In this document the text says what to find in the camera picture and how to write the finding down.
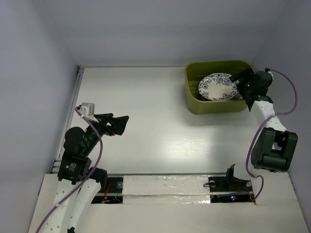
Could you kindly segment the blue floral white plate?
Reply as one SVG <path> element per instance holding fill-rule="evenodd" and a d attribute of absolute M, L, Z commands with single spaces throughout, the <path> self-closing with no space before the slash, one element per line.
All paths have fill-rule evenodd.
<path fill-rule="evenodd" d="M 238 94 L 236 85 L 227 73 L 213 73 L 205 76 L 198 84 L 199 94 L 210 101 L 230 100 Z"/>

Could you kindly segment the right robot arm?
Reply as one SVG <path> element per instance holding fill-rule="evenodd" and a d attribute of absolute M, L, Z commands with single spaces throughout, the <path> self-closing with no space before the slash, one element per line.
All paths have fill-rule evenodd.
<path fill-rule="evenodd" d="M 230 77 L 231 82 L 236 84 L 238 93 L 245 100 L 249 112 L 254 115 L 259 124 L 245 161 L 248 173 L 249 165 L 270 172 L 286 172 L 290 167 L 298 141 L 297 134 L 288 131 L 278 118 L 289 115 L 296 109 L 297 90 L 293 88 L 292 109 L 288 112 L 276 113 L 272 99 L 267 96 L 273 82 L 273 72 L 274 69 L 269 68 L 257 72 L 249 68 Z"/>

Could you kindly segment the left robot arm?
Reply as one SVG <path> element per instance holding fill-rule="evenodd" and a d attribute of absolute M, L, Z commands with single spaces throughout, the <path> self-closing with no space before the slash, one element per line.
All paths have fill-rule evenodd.
<path fill-rule="evenodd" d="M 122 135 L 129 116 L 95 115 L 83 130 L 72 127 L 65 134 L 64 154 L 57 174 L 53 212 L 45 220 L 45 233 L 76 233 L 98 192 L 107 188 L 107 171 L 91 166 L 89 154 L 102 136 Z"/>

